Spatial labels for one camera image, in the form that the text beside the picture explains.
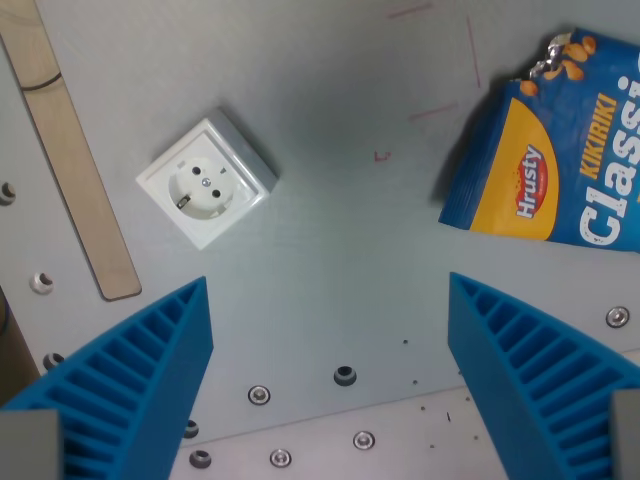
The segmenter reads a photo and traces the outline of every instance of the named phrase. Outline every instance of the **power socket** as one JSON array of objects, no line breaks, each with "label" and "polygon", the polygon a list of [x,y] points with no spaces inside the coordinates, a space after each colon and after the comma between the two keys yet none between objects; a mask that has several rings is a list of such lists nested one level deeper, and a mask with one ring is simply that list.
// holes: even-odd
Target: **power socket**
[{"label": "power socket", "polygon": [[224,113],[216,110],[136,181],[202,250],[266,199],[277,179]]}]

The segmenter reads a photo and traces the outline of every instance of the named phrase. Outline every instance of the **screw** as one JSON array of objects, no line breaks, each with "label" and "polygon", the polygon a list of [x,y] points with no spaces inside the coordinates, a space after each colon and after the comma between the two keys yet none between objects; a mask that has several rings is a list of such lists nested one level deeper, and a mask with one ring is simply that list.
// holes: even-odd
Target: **screw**
[{"label": "screw", "polygon": [[607,325],[611,328],[624,327],[629,322],[630,314],[629,310],[625,307],[613,307],[607,313]]},{"label": "screw", "polygon": [[371,432],[358,432],[353,437],[353,446],[358,450],[370,450],[376,444],[376,437]]},{"label": "screw", "polygon": [[249,389],[249,401],[254,405],[265,405],[271,400],[271,392],[267,387],[256,385]]},{"label": "screw", "polygon": [[287,450],[278,448],[277,450],[271,452],[269,460],[271,461],[271,465],[273,465],[274,467],[285,468],[291,465],[291,454]]}]

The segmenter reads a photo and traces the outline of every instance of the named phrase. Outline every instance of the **wooden strip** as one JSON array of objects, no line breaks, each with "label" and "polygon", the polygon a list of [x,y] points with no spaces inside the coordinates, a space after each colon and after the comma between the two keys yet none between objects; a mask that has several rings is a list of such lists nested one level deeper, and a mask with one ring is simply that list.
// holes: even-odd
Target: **wooden strip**
[{"label": "wooden strip", "polygon": [[[0,35],[22,88],[59,72],[34,0],[0,0]],[[105,300],[137,295],[138,275],[84,137],[64,78],[25,98]]]}]

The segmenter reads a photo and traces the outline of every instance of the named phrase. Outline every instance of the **snack bag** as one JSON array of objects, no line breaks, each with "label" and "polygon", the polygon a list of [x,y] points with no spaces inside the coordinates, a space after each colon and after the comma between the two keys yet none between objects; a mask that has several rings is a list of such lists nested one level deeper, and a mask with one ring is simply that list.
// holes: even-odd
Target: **snack bag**
[{"label": "snack bag", "polygon": [[440,222],[640,250],[639,55],[584,30],[556,37],[477,125]]}]

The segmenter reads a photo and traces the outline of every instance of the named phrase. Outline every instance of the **outlet socket holes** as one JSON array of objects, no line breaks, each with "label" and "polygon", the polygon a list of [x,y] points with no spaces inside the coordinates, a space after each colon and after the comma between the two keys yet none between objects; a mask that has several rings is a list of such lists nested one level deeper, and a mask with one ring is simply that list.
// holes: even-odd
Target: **outlet socket holes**
[{"label": "outlet socket holes", "polygon": [[235,179],[221,170],[224,169],[205,157],[180,162],[169,177],[173,204],[181,213],[196,220],[209,220],[223,214],[233,201]]}]

